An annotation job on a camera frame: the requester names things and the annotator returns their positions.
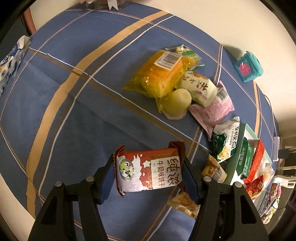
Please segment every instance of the barcode sticker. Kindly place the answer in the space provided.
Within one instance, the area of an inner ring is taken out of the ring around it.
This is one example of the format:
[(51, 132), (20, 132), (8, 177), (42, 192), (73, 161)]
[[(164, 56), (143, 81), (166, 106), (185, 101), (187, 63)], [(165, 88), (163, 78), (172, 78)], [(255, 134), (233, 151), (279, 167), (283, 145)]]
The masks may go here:
[(221, 100), (221, 103), (223, 103), (228, 98), (228, 93), (225, 89), (220, 89), (220, 91), (217, 93), (217, 97)]
[(216, 182), (219, 182), (222, 178), (223, 172), (221, 170), (221, 167), (217, 167), (216, 171), (213, 174), (213, 179), (215, 179)]
[(172, 70), (181, 58), (181, 55), (167, 51), (154, 64), (161, 68)]

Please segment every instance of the green snack package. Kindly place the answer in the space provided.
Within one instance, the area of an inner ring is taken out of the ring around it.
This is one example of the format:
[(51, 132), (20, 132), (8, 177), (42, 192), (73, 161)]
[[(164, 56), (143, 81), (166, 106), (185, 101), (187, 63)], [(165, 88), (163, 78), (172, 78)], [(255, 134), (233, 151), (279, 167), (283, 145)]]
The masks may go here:
[(242, 141), (242, 149), (239, 155), (239, 162), (236, 168), (237, 174), (242, 175), (241, 179), (246, 178), (249, 175), (253, 154), (254, 148), (244, 137)]
[(215, 126), (212, 136), (213, 153), (219, 163), (225, 161), (235, 153), (238, 133), (238, 116)]

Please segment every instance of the pink snack package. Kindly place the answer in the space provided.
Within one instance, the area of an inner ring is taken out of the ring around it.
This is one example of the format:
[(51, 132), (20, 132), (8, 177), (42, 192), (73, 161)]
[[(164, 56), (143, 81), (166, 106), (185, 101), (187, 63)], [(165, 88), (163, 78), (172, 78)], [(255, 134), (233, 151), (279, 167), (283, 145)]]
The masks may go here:
[(223, 83), (219, 81), (217, 96), (208, 107), (202, 107), (200, 104), (189, 106), (190, 113), (206, 130), (209, 139), (211, 139), (213, 128), (234, 110), (233, 103), (227, 93)]

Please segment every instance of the snack package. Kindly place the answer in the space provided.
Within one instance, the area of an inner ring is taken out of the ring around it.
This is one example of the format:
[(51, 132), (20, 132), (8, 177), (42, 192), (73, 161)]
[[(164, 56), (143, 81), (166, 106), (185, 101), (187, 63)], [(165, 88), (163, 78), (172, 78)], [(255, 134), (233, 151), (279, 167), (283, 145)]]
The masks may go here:
[(30, 37), (25, 35), (20, 37), (10, 53), (0, 62), (0, 96), (8, 82), (9, 76), (16, 73), (30, 44)]
[(176, 86), (176, 89), (188, 90), (192, 99), (203, 107), (208, 107), (217, 96), (217, 87), (213, 82), (192, 71), (187, 71), (182, 80)]
[(274, 176), (274, 170), (272, 169), (271, 165), (268, 165), (263, 169), (263, 174), (264, 174), (264, 183), (263, 183), (263, 189), (266, 189), (267, 186), (269, 185), (270, 181), (272, 180)]
[(241, 175), (241, 179), (246, 178), (249, 175), (252, 158), (254, 154), (254, 148), (244, 137), (242, 141), (242, 149), (239, 155), (239, 162), (237, 163), (237, 174)]
[(178, 194), (172, 200), (169, 200), (168, 204), (191, 218), (196, 218), (200, 210), (200, 205), (191, 200), (186, 192)]
[(202, 174), (204, 176), (212, 177), (218, 183), (223, 183), (225, 181), (225, 178), (227, 177), (227, 174), (225, 173), (223, 168), (210, 154), (207, 157), (207, 164), (205, 165)]
[(254, 181), (251, 182), (250, 185), (247, 186), (246, 191), (252, 200), (257, 198), (261, 194), (263, 190), (263, 182), (264, 174), (256, 178)]
[(195, 53), (192, 49), (190, 49), (189, 47), (186, 47), (184, 44), (174, 48), (166, 49), (166, 50), (173, 51), (175, 53), (181, 54), (191, 59), (192, 64), (189, 66), (189, 69), (188, 69), (190, 71), (195, 70), (198, 66), (204, 66), (204, 64), (203, 65), (200, 64), (202, 58), (197, 53)]
[(191, 95), (187, 90), (177, 89), (160, 98), (157, 106), (168, 119), (180, 120), (186, 115), (191, 100)]
[(234, 110), (233, 103), (221, 81), (219, 81), (217, 87), (217, 96), (208, 107), (192, 104), (188, 108), (194, 118), (206, 130), (209, 139), (211, 139), (215, 125), (219, 124), (230, 111)]
[(176, 186), (182, 188), (182, 168), (185, 144), (169, 143), (168, 148), (148, 151), (124, 151), (120, 146), (114, 153), (114, 170), (118, 192), (158, 189)]
[(125, 90), (161, 98), (172, 92), (193, 60), (180, 54), (159, 50), (134, 74)]
[(213, 130), (213, 153), (218, 162), (231, 157), (237, 147), (239, 116), (215, 126)]
[(271, 188), (270, 188), (270, 191), (269, 191), (269, 200), (270, 201), (272, 201), (276, 197), (279, 187), (280, 187), (279, 183), (273, 183), (271, 185)]
[(248, 177), (243, 179), (243, 181), (246, 185), (249, 185), (253, 181), (254, 176), (255, 176), (255, 174), (258, 170), (258, 167), (260, 165), (260, 162), (262, 160), (264, 150), (265, 150), (265, 147), (264, 147), (261, 139), (259, 139), (253, 159), (252, 159), (252, 164), (251, 164), (249, 175), (248, 175)]

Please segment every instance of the cow cartoon logo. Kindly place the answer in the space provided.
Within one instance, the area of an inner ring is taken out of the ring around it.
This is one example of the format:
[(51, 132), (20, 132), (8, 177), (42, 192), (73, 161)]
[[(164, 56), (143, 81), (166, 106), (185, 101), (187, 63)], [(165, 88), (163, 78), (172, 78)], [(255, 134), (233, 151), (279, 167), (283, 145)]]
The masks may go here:
[(129, 181), (133, 178), (134, 167), (133, 163), (129, 159), (123, 159), (119, 163), (119, 172), (123, 180)]

